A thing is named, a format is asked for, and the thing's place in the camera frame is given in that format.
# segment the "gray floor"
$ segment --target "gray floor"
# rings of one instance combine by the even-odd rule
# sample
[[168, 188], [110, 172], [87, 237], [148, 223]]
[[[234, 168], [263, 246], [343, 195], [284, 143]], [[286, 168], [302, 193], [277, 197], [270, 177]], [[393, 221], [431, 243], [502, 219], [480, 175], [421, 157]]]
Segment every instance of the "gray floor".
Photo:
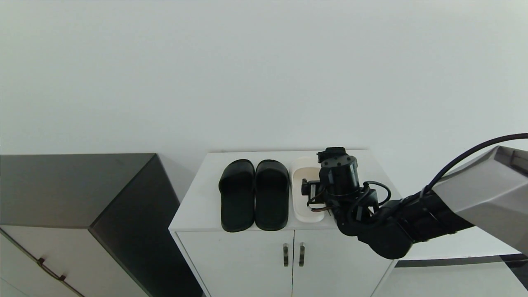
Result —
[[505, 263], [395, 268], [375, 297], [528, 296]]

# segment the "gray cabinet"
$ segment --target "gray cabinet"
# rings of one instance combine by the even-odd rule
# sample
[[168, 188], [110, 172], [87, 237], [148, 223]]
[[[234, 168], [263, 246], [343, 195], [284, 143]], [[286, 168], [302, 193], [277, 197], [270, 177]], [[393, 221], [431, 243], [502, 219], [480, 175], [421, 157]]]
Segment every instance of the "gray cabinet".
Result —
[[156, 154], [1, 156], [0, 181], [0, 227], [50, 279], [87, 297], [201, 296]]

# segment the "cabinet handle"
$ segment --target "cabinet handle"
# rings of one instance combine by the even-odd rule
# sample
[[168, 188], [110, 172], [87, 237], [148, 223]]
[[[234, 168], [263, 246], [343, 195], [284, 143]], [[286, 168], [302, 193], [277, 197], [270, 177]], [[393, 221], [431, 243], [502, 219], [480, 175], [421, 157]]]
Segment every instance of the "cabinet handle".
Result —
[[304, 266], [304, 243], [300, 243], [299, 267]]
[[64, 280], [66, 279], [66, 276], [63, 274], [61, 276], [58, 276], [56, 275], [55, 273], [53, 273], [53, 271], [51, 271], [49, 268], [47, 268], [45, 265], [44, 265], [44, 261], [46, 261], [46, 259], [44, 258], [39, 258], [37, 261], [36, 261], [36, 264], [42, 268], [42, 270], [44, 270], [46, 273], [49, 274], [49, 276], [51, 276], [52, 278], [58, 280], [59, 282], [64, 282]]
[[283, 260], [284, 260], [284, 267], [288, 267], [288, 263], [289, 263], [289, 260], [288, 260], [288, 244], [283, 244], [282, 245], [282, 257], [283, 257]]

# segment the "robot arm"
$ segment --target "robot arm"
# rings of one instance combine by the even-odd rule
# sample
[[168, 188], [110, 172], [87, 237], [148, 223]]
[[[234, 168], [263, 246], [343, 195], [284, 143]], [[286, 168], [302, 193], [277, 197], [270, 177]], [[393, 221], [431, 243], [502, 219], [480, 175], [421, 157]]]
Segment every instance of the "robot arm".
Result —
[[466, 156], [505, 138], [528, 134], [477, 145], [448, 164], [422, 191], [382, 202], [369, 187], [380, 184], [367, 181], [361, 187], [357, 160], [342, 147], [330, 147], [318, 154], [320, 180], [306, 181], [303, 194], [310, 197], [309, 204], [325, 202], [324, 210], [332, 212], [342, 233], [357, 236], [388, 259], [402, 258], [415, 243], [473, 226], [528, 254], [528, 152], [496, 146], [444, 176]]

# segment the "black cable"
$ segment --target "black cable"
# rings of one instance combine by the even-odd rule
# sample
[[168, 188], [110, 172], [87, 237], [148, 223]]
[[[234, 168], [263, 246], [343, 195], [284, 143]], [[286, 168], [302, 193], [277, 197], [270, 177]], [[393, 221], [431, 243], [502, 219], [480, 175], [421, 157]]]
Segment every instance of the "black cable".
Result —
[[440, 172], [438, 172], [438, 174], [431, 180], [431, 182], [429, 182], [429, 184], [424, 188], [423, 192], [424, 193], [427, 193], [429, 190], [432, 189], [432, 187], [434, 187], [434, 185], [451, 169], [453, 168], [456, 164], [460, 163], [463, 159], [469, 157], [470, 155], [490, 146], [490, 145], [494, 145], [494, 144], [497, 144], [497, 143], [500, 143], [500, 142], [505, 142], [505, 141], [509, 141], [509, 140], [517, 140], [517, 139], [528, 139], [528, 133], [518, 133], [518, 134], [510, 134], [510, 135], [505, 135], [505, 136], [501, 136], [501, 137], [497, 137], [497, 138], [494, 138], [494, 139], [491, 139], [491, 140], [488, 140], [488, 141], [485, 141], [485, 142], [482, 142], [480, 144], [477, 144], [475, 145], [474, 147], [468, 149], [467, 151], [465, 151], [464, 153], [462, 153], [461, 155], [459, 155], [458, 157], [454, 158], [451, 162], [449, 162], [446, 166], [444, 166], [444, 168], [442, 168], [442, 170], [440, 170]]
[[348, 220], [349, 223], [354, 221], [353, 218], [352, 218], [352, 213], [354, 212], [354, 208], [356, 208], [356, 206], [363, 199], [365, 199], [365, 197], [367, 197], [369, 195], [370, 188], [369, 188], [369, 184], [367, 182], [363, 183], [362, 191], [363, 191], [363, 193], [352, 203], [352, 205], [350, 205], [350, 207], [348, 208], [348, 211], [346, 212], [346, 219]]
[[391, 196], [392, 196], [391, 190], [386, 185], [382, 184], [381, 182], [371, 181], [371, 180], [366, 181], [366, 183], [379, 185], [380, 187], [384, 188], [387, 191], [387, 197], [385, 198], [385, 200], [383, 200], [380, 203], [378, 203], [380, 206], [384, 205], [385, 202], [387, 202], [387, 201], [389, 201], [391, 199]]

